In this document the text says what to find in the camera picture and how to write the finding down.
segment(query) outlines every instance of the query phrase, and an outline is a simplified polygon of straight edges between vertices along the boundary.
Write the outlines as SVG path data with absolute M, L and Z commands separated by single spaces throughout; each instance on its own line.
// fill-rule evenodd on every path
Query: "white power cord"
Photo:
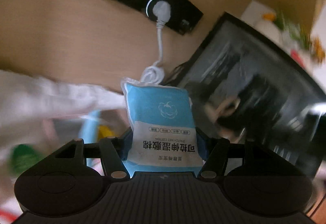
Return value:
M 156 28 L 159 59 L 152 66 L 145 68 L 141 75 L 141 82 L 160 84 L 164 79 L 164 70 L 158 67 L 163 61 L 162 29 L 171 17 L 170 4 L 163 0 L 157 2 L 153 8 L 153 13 L 157 17 Z

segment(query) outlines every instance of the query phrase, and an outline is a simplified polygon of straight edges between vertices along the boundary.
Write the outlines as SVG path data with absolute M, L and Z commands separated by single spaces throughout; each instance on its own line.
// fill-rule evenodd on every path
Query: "stretch wet cotton bag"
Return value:
M 135 171 L 193 171 L 203 165 L 188 92 L 176 87 L 121 82 L 130 126 L 132 147 L 124 163 Z

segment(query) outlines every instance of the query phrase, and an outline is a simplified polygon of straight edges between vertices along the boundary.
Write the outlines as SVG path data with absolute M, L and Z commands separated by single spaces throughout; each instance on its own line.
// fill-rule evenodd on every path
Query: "white fabric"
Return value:
M 6 71 L 0 71 L 0 83 L 0 126 L 125 108 L 123 95 L 97 85 L 54 82 Z

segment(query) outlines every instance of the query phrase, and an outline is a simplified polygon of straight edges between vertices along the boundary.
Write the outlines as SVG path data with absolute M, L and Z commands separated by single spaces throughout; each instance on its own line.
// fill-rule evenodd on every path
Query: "metal rivet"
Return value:
M 127 176 L 127 174 L 121 170 L 117 170 L 117 171 L 114 171 L 113 173 L 111 173 L 111 177 L 114 179 L 122 179 L 122 178 L 125 178 L 126 176 Z
M 206 179 L 213 179 L 216 177 L 216 172 L 211 171 L 211 170 L 206 170 L 206 171 L 203 171 L 200 175 Z

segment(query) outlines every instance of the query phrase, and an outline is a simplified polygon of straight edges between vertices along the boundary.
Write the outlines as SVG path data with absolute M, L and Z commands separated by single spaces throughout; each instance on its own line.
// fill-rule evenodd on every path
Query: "orange flower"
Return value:
M 323 63 L 325 60 L 325 51 L 322 48 L 320 39 L 318 37 L 313 39 L 312 46 L 313 46 L 314 56 L 317 59 L 318 63 Z
M 267 21 L 275 21 L 276 20 L 276 15 L 274 13 L 265 13 L 263 14 L 262 18 Z

